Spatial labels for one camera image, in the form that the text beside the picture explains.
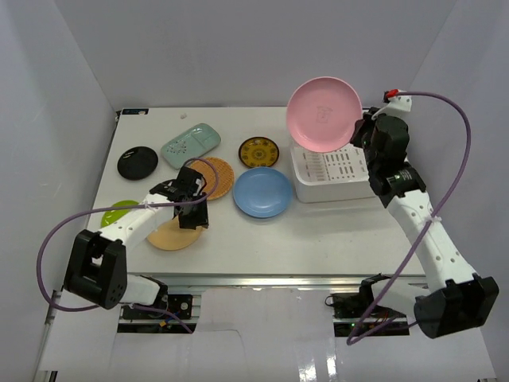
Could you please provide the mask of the tan round plate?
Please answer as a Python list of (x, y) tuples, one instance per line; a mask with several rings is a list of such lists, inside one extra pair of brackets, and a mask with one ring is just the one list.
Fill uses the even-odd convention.
[(180, 228), (179, 220), (174, 218), (160, 225), (146, 239), (151, 245), (160, 250), (178, 251), (196, 242), (203, 230), (202, 227), (196, 229)]

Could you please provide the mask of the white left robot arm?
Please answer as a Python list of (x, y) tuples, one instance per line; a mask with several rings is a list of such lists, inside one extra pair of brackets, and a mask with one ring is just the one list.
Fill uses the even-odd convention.
[(64, 289), (109, 310), (140, 304), (150, 317), (162, 316), (168, 298), (154, 279), (130, 275), (127, 254), (162, 224), (176, 218), (181, 229), (208, 227), (204, 176), (188, 167), (155, 185), (145, 199), (114, 223), (96, 232), (83, 230), (72, 247)]

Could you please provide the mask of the blue round plate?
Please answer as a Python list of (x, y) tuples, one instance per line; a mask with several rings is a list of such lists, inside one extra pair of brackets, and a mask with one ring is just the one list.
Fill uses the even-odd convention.
[(270, 167), (247, 170), (234, 184), (236, 206), (248, 216), (266, 219), (286, 211), (293, 200), (289, 178)]

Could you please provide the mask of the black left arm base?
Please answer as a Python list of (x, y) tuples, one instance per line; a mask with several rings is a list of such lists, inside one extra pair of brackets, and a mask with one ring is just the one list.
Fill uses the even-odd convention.
[(193, 315), (193, 296), (191, 294), (164, 295), (152, 310), (121, 309), (118, 332), (144, 334), (190, 334), (196, 328), (197, 317)]

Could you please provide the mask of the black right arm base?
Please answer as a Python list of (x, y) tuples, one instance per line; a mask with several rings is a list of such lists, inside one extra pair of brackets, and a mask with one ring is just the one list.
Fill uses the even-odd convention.
[[(363, 312), (371, 304), (371, 300), (372, 297), (362, 291), (361, 287), (352, 293), (331, 293), (324, 300), (324, 304), (332, 309), (335, 337), (347, 338), (351, 334)], [(390, 323), (380, 331), (371, 333), (370, 337), (408, 336), (410, 334), (410, 323), (407, 316), (384, 306), (376, 306), (373, 309), (359, 327), (358, 334), (369, 332), (386, 322)]]

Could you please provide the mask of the pink round plate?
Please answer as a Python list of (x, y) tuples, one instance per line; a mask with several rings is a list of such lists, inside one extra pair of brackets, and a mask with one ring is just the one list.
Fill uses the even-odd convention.
[(355, 123), (362, 116), (355, 89), (339, 78), (322, 76), (293, 92), (286, 108), (286, 127), (298, 145), (327, 153), (349, 144)]

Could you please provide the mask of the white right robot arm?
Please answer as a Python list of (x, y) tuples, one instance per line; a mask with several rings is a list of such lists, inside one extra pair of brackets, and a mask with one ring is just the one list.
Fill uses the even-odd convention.
[(492, 277), (481, 277), (450, 239), (424, 181), (407, 161), (409, 141), (408, 125), (377, 107), (363, 113), (351, 139), (363, 150), (371, 189), (410, 241), (427, 287), (388, 275), (371, 276), (359, 287), (360, 310), (371, 318), (387, 308), (412, 316), (429, 338), (481, 327), (499, 287)]

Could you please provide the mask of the woven wicker round plate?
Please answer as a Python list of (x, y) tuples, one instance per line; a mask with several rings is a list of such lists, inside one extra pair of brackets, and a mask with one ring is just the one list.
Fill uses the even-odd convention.
[(212, 188), (216, 184), (216, 174), (209, 165), (202, 161), (194, 161), (188, 165), (188, 167), (203, 175), (207, 183), (204, 192), (208, 195), (208, 201), (214, 201), (224, 197), (231, 190), (234, 185), (235, 175), (230, 164), (221, 158), (206, 157), (204, 160), (210, 162), (219, 175), (219, 184), (216, 186), (214, 192), (212, 192)]

